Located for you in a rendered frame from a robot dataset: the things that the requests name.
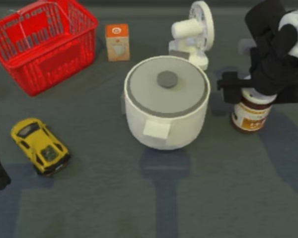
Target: gray floor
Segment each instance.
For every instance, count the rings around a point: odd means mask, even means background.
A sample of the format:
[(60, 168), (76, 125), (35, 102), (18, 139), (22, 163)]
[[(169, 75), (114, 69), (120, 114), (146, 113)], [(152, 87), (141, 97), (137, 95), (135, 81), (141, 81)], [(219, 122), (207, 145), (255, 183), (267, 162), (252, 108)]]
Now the gray floor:
[[(245, 10), (213, 9), (206, 123), (173, 153), (132, 137), (120, 95), (134, 64), (167, 54), (170, 26), (188, 9), (91, 11), (102, 39), (105, 24), (129, 24), (129, 62), (107, 62), (102, 51), (91, 67), (34, 98), (0, 67), (0, 158), (12, 177), (0, 192), (0, 238), (298, 238), (298, 105), (275, 106), (265, 129), (246, 136), (230, 126), (230, 106), (216, 91), (223, 69), (247, 72), (249, 60), (236, 52), (248, 36)], [(53, 179), (38, 178), (9, 136), (26, 117), (48, 124), (73, 155)], [(183, 169), (146, 169), (174, 165)]]

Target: basket handle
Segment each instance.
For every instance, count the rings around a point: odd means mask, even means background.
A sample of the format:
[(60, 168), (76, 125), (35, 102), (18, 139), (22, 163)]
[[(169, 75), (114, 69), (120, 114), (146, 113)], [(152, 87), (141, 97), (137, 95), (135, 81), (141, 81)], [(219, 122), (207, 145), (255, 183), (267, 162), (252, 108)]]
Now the basket handle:
[[(70, 18), (66, 15), (65, 11), (58, 5), (57, 0), (54, 0), (54, 1), (49, 1), (49, 0), (37, 0), (36, 2), (29, 4), (28, 6), (22, 8), (22, 9), (20, 9), (20, 10), (18, 10), (18, 11), (15, 11), (15, 13), (17, 13), (19, 16), (23, 16), (24, 14), (26, 14), (27, 12), (29, 12), (30, 10), (32, 10), (34, 7), (39, 7), (39, 6), (44, 5), (44, 4), (46, 4), (46, 3), (49, 3), (49, 4), (52, 4), (52, 5), (57, 6), (57, 8), (60, 10), (60, 12), (61, 12), (61, 13), (65, 16), (65, 18), (69, 21), (69, 24), (70, 24), (71, 26), (73, 26), (72, 21), (71, 21)], [(25, 35), (25, 31), (24, 31), (23, 26), (22, 26), (22, 24), (21, 24), (20, 21), (19, 21), (19, 25), (20, 25), (21, 32), (22, 32), (22, 34), (23, 34), (23, 37), (24, 37), (24, 39), (25, 39), (25, 41), (26, 41), (28, 47), (31, 48), (31, 47), (30, 47), (30, 43), (29, 43), (29, 41), (28, 41), (28, 39), (27, 39), (27, 37), (26, 37), (26, 35)]]

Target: red plastic shopping basket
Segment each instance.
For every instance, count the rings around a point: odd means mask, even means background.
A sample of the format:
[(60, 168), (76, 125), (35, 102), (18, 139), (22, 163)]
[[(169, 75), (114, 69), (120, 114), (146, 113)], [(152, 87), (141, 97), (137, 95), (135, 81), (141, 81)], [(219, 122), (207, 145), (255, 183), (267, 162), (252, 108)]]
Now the red plastic shopping basket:
[(0, 20), (0, 63), (35, 96), (93, 62), (97, 25), (76, 0), (39, 0)]

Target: lid knob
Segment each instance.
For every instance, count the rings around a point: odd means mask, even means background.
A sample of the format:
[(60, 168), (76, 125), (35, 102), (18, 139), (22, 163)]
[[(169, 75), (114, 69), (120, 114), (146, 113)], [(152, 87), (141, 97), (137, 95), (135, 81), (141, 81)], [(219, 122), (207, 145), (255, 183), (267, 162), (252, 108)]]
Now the lid knob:
[(157, 81), (163, 88), (172, 88), (178, 83), (178, 75), (171, 71), (163, 71), (158, 74)]

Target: carton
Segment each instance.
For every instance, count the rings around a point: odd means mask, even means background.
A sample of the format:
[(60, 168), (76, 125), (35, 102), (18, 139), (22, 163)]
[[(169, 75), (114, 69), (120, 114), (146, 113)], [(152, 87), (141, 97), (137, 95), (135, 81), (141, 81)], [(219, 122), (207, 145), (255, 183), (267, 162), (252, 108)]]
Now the carton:
[(130, 59), (128, 24), (106, 25), (106, 48), (109, 61)]

